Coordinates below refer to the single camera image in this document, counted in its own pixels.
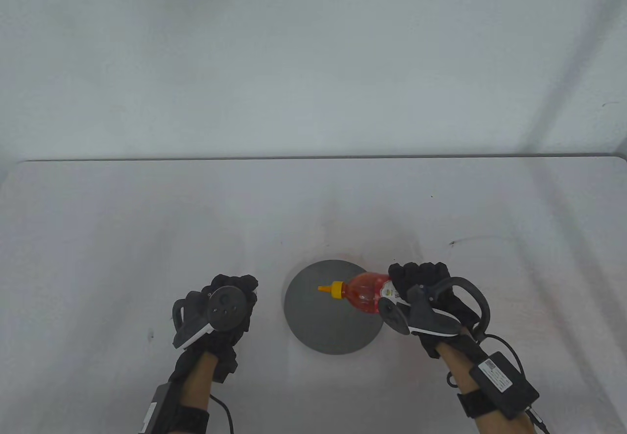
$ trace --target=yellow bottle cap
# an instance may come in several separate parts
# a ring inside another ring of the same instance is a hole
[[[326,293],[330,293],[331,297],[334,299],[343,299],[342,297],[342,287],[344,283],[341,280],[336,280],[330,286],[319,286],[319,291],[325,291]]]

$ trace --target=white stripe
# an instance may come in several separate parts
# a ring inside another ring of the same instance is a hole
[[[417,333],[423,333],[423,334],[432,334],[433,336],[442,336],[444,338],[452,338],[453,336],[457,336],[459,333],[455,333],[455,334],[444,334],[444,333],[435,333],[435,331],[428,331],[426,329],[422,329],[422,328],[414,328],[412,326],[408,326],[408,328],[410,329],[410,333],[412,331],[416,331]]]
[[[209,333],[210,331],[213,331],[213,326],[211,326],[211,323],[208,323],[206,324],[206,326],[204,326],[204,328],[201,329],[201,331],[199,331],[194,336],[186,340],[186,342],[181,344],[181,349],[187,349],[190,344],[197,342],[197,340],[199,340],[203,334]]]
[[[438,310],[437,308],[432,309],[435,313],[438,313],[440,315],[444,315],[444,316],[448,316],[450,318],[452,318],[453,320],[455,320],[457,323],[461,324],[461,321],[457,320],[456,317],[454,317],[453,315],[451,315],[450,313],[447,313],[444,310]]]

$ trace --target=battery pack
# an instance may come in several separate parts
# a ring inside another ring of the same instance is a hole
[[[470,369],[470,376],[503,415],[513,420],[540,394],[500,352]]]

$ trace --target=barcode label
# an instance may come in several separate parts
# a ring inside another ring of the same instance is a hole
[[[479,369],[501,393],[513,385],[507,375],[491,359],[486,359],[479,364]]]

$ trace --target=forearm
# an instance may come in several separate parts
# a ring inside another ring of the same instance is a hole
[[[204,353],[196,363],[190,375],[186,378],[181,389],[179,404],[184,407],[206,410],[209,406],[211,394],[211,381],[213,371],[216,369],[217,357]]]
[[[442,360],[455,378],[455,383],[462,393],[470,393],[479,389],[479,385],[470,376],[473,363],[461,352],[441,342],[436,346]],[[533,424],[529,417],[522,413],[514,420],[508,420],[500,411],[489,412],[475,420],[481,434],[533,434]]]

